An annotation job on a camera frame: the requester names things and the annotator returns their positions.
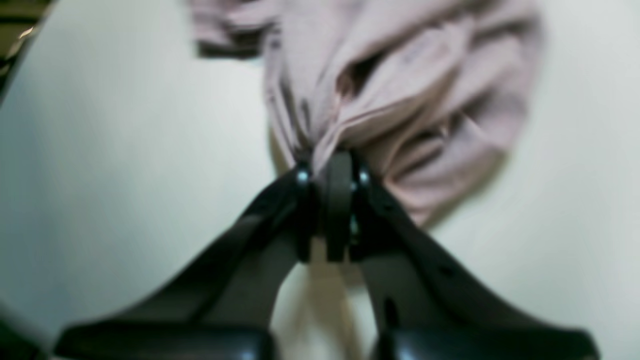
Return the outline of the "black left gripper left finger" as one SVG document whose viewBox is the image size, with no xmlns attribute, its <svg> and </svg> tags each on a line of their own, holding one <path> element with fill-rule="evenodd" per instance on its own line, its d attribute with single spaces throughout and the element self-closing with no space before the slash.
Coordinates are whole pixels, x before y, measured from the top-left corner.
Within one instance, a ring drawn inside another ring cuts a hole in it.
<svg viewBox="0 0 640 360">
<path fill-rule="evenodd" d="M 69 326 L 70 360 L 277 360 L 269 326 L 281 285 L 311 257 L 318 212 L 310 166 L 270 183 L 238 220 L 151 296 Z"/>
</svg>

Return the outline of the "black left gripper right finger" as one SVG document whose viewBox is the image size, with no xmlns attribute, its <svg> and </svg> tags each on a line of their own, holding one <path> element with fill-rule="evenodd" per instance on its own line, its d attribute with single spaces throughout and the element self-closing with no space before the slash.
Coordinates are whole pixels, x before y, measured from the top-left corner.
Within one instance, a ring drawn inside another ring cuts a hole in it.
<svg viewBox="0 0 640 360">
<path fill-rule="evenodd" d="M 518 309 L 409 218 L 352 152 L 325 168 L 329 262 L 356 264 L 378 339 L 375 360 L 598 360 L 592 336 Z"/>
</svg>

